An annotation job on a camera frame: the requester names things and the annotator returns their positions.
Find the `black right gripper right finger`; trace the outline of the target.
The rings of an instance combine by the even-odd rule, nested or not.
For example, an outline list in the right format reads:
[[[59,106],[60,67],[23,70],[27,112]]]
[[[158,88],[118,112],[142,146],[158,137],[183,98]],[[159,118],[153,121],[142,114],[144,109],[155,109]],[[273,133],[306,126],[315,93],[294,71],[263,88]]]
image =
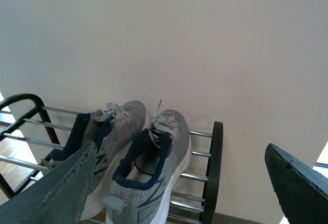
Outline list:
[[[275,144],[265,164],[289,223],[327,223],[327,178]]]

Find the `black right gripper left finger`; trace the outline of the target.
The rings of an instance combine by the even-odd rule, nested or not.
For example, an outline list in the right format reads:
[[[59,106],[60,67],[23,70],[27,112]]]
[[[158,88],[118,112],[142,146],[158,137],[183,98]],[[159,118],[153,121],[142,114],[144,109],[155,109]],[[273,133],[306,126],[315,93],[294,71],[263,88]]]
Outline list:
[[[1,206],[1,223],[78,223],[96,161],[88,143],[27,190]]]

